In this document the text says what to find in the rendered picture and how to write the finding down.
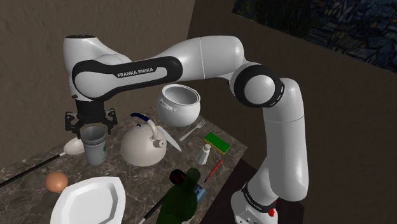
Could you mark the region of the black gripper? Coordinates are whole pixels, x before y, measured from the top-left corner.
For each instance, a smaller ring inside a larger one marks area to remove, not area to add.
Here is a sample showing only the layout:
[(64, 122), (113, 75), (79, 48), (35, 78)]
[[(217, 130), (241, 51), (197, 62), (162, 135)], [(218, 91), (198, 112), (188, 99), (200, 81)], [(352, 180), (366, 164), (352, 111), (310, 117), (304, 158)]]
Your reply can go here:
[(82, 125), (101, 123), (103, 121), (110, 135), (112, 128), (118, 124), (115, 109), (111, 108), (105, 111), (103, 102), (78, 100), (75, 100), (75, 102), (77, 114), (67, 111), (64, 116), (64, 121), (65, 130), (76, 134), (78, 139), (81, 138), (80, 129)]

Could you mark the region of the grey cup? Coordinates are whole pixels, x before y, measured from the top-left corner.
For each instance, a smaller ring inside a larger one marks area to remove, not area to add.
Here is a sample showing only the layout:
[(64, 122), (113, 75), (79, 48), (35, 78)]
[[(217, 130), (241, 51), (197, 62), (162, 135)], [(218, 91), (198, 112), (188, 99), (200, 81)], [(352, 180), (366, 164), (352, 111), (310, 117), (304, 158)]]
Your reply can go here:
[(90, 165), (101, 165), (106, 157), (106, 131), (102, 127), (91, 126), (81, 132), (85, 157)]

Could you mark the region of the brown egg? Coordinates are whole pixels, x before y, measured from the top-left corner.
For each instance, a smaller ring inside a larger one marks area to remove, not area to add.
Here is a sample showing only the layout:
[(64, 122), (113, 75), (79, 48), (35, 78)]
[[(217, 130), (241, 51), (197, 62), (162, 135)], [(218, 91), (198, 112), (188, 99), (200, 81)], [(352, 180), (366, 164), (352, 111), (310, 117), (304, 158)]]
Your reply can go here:
[(45, 185), (51, 192), (59, 193), (68, 186), (68, 177), (59, 171), (53, 171), (46, 175)]

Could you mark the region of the white angular plate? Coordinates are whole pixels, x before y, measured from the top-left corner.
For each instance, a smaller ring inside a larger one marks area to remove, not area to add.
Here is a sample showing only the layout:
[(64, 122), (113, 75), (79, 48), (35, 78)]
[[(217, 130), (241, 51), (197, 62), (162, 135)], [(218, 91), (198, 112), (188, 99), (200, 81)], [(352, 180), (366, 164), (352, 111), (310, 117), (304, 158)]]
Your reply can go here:
[(50, 224), (121, 224), (126, 194), (118, 177), (90, 178), (66, 187)]

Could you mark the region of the white round pot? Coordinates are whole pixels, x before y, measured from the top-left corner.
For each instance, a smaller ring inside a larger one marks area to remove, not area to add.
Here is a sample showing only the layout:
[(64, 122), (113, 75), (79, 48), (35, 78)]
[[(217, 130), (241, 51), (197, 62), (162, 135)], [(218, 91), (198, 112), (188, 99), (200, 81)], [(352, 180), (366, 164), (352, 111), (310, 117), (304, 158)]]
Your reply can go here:
[(158, 96), (156, 111), (159, 119), (173, 127), (191, 125), (200, 114), (200, 95), (186, 85), (170, 84)]

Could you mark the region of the white fork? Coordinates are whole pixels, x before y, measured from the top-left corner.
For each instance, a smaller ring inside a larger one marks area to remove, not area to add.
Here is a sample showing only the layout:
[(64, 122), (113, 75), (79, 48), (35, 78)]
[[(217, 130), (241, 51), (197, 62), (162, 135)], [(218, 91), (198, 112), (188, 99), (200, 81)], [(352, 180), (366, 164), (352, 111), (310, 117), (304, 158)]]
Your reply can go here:
[(206, 124), (205, 120), (202, 120), (201, 122), (198, 122), (198, 124), (196, 124), (196, 126), (194, 128), (192, 128), (192, 130), (190, 130), (189, 132), (187, 132), (186, 134), (181, 136), (179, 138), (179, 141), (185, 140), (194, 130), (202, 128), (205, 124)]

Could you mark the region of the black and red round object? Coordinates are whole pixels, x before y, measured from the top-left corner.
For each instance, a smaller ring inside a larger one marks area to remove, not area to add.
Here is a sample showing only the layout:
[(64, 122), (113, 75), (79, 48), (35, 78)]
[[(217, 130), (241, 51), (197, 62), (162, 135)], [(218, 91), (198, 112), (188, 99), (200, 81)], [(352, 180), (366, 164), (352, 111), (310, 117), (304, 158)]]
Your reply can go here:
[(186, 174), (180, 170), (180, 169), (175, 169), (173, 170), (170, 175), (169, 175), (169, 180), (174, 184), (174, 185), (180, 185), (183, 184), (185, 180)]

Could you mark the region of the black and white stick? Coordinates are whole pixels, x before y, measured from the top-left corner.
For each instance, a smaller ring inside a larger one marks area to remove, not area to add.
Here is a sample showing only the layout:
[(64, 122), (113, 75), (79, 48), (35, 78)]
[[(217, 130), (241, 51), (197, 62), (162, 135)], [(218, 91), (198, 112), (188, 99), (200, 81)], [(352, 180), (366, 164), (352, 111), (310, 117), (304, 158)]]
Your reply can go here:
[(139, 224), (143, 224), (162, 204), (164, 197), (162, 197), (142, 218)]

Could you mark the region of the white salt shaker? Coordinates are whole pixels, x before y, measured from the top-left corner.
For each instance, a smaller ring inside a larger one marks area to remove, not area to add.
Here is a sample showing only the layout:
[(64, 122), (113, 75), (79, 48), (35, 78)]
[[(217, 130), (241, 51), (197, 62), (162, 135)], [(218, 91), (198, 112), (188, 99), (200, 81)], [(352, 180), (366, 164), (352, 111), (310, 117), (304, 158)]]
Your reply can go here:
[(209, 153), (211, 150), (211, 145), (210, 144), (205, 144), (203, 148), (200, 150), (196, 157), (196, 161), (200, 165), (204, 165), (207, 162), (207, 159), (209, 157)]

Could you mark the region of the dark green bottle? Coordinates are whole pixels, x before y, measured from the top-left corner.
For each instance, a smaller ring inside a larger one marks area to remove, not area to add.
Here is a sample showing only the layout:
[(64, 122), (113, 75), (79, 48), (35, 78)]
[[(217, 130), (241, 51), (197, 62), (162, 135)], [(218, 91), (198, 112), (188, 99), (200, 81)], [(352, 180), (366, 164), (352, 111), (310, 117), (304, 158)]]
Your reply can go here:
[(174, 185), (164, 197), (156, 224), (182, 224), (193, 217), (197, 210), (194, 188), (200, 179), (200, 171), (188, 169), (183, 184)]

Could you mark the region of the green and yellow sponge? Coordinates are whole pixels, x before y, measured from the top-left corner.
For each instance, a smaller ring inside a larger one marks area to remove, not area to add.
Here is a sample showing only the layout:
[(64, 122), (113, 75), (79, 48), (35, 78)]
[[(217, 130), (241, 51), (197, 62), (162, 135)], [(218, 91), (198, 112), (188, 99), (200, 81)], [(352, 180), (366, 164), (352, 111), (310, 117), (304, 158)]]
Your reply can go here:
[(222, 140), (217, 135), (213, 134), (212, 132), (208, 133), (204, 137), (204, 141), (207, 144), (210, 144), (215, 150), (219, 151), (222, 155), (224, 155), (230, 148), (230, 145)]

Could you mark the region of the blue box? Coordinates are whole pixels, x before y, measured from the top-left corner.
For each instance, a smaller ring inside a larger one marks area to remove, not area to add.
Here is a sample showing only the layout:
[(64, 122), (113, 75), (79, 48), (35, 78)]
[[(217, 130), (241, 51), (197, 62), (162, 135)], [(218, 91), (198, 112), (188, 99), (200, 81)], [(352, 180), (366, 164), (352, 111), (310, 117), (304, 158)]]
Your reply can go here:
[(203, 189), (199, 184), (196, 184), (194, 188), (195, 195), (197, 197), (197, 202), (199, 202), (202, 196), (205, 194), (206, 190)]

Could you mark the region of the red pen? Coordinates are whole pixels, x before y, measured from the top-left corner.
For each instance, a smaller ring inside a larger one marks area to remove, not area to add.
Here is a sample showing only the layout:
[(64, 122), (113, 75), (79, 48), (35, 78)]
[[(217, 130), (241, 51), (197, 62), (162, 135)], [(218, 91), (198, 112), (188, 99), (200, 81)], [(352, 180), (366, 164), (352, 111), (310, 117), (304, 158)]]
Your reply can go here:
[(203, 184), (205, 184), (205, 183), (211, 178), (211, 176), (216, 172), (217, 168), (221, 165), (221, 163), (223, 162), (223, 160), (224, 160), (224, 157), (221, 158), (221, 159), (219, 160), (219, 162), (213, 167), (213, 169), (211, 170), (211, 172), (210, 172), (210, 173), (207, 175), (207, 177), (205, 178)]

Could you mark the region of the dark robot stand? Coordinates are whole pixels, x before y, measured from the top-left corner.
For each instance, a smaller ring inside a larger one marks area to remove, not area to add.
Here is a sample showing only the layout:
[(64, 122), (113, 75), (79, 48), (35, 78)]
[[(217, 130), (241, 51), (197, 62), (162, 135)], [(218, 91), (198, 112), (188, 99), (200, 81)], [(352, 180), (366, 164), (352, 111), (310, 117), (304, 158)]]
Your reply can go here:
[[(200, 224), (236, 224), (230, 203), (231, 196), (241, 189), (243, 184), (250, 180), (255, 173), (254, 167), (240, 159)], [(301, 203), (277, 199), (276, 210), (278, 224), (303, 224), (305, 208)]]

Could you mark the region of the dark blue wall picture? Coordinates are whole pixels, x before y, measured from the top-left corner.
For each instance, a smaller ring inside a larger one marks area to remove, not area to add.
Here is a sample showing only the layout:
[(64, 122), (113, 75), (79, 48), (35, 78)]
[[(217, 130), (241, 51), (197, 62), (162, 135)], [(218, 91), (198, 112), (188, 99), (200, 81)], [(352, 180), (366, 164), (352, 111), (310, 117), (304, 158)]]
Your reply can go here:
[(397, 0), (235, 0), (232, 13), (397, 73)]

